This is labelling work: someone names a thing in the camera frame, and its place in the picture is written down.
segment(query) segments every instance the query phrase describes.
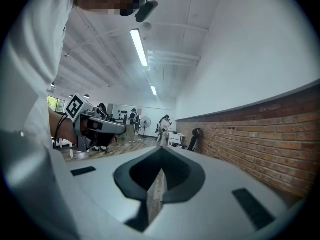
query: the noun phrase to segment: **floor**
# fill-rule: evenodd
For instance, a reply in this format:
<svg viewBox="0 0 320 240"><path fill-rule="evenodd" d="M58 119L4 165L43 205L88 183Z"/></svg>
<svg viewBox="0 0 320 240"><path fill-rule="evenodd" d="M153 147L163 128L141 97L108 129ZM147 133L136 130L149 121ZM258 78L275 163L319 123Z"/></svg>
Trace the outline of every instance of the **floor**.
<svg viewBox="0 0 320 240"><path fill-rule="evenodd" d="M156 147L156 138L147 137L136 141L135 143L129 143L126 136L119 136L117 142L112 143L109 148L108 152L100 151L95 152L90 150L89 153L87 152L78 152L73 151L73 158L70 157L70 150L69 146L64 146L62 149L59 147L57 150L60 150L64 160L67 163L72 163L72 161L79 161L79 160L90 160L90 159L99 159L99 158L106 158L110 156L118 156L122 154L126 154L133 151L142 150L148 147ZM160 213L162 209L161 197L164 192L164 172L161 170L158 177L155 179L154 183L148 190L148 197L147 197L147 209L148 209L148 216L149 216L149 223L151 223L157 215Z"/></svg>
<svg viewBox="0 0 320 240"><path fill-rule="evenodd" d="M136 141L135 143L129 143L129 141L126 139L126 136L119 136L118 141L112 143L109 148L108 152L100 151L95 152L90 149L89 153L87 152L78 152L73 151L73 158L70 157L70 151L68 146L64 146L62 149L59 147L57 150L60 150L63 158L66 162L72 162L72 161L79 161L79 160L89 160L89 159L98 159L98 158L105 158L110 156L118 156L122 154L126 154L129 152L142 150L148 147L156 147L156 138L147 137L143 140L141 139Z"/></svg>

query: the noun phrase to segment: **standing fan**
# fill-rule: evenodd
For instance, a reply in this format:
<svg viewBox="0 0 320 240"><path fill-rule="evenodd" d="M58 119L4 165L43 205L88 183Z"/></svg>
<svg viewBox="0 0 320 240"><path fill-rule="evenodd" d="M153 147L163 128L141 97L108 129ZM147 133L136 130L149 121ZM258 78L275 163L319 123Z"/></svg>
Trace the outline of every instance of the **standing fan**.
<svg viewBox="0 0 320 240"><path fill-rule="evenodd" d="M151 125L151 120L149 117L142 117L140 120L140 125L141 127L144 129L143 130L143 136L141 136L141 138L146 138L147 136L145 136L145 132L146 132L146 128L150 127Z"/></svg>

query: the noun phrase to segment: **black cable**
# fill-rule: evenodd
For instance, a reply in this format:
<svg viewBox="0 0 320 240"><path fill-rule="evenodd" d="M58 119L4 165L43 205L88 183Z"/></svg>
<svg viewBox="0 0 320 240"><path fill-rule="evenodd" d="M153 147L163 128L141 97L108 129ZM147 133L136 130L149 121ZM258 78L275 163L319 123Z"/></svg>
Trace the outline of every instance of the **black cable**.
<svg viewBox="0 0 320 240"><path fill-rule="evenodd" d="M55 130L55 134L54 134L54 138L53 138L53 149L55 149L55 146L56 146L56 138L57 138L57 135L58 135L58 127L61 123L61 120L62 118L64 118L64 116L61 116L59 122L58 122L58 125L56 126L56 130Z"/></svg>
<svg viewBox="0 0 320 240"><path fill-rule="evenodd" d="M64 116L61 117L57 127L56 127L56 130L55 130L55 134L54 134L54 141L53 141L53 149L57 149L57 138L58 138L58 131L59 131L59 128L60 126L63 124L63 122L68 118L68 116L66 115L65 118Z"/></svg>

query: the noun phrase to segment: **backpack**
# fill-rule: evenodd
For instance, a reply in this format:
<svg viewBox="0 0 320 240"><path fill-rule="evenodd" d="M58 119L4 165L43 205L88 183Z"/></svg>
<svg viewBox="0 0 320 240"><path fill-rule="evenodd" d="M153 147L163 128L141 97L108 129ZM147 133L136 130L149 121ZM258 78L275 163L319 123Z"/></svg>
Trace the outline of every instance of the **backpack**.
<svg viewBox="0 0 320 240"><path fill-rule="evenodd" d="M155 130L155 133L158 133L161 129L161 121L158 122L158 125L156 126L156 130Z"/></svg>
<svg viewBox="0 0 320 240"><path fill-rule="evenodd" d="M135 113L135 117L133 118L133 121L135 124L139 123L139 115L137 113Z"/></svg>

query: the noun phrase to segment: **desk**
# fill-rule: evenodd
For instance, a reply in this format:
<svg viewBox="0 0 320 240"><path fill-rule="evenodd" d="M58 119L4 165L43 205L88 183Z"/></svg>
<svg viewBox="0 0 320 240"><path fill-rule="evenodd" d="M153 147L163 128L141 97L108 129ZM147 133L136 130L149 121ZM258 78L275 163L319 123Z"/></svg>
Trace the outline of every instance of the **desk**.
<svg viewBox="0 0 320 240"><path fill-rule="evenodd" d="M169 132L168 147L170 147L172 143L182 145L182 141L184 137L186 136L184 136L182 133L173 134L172 132Z"/></svg>

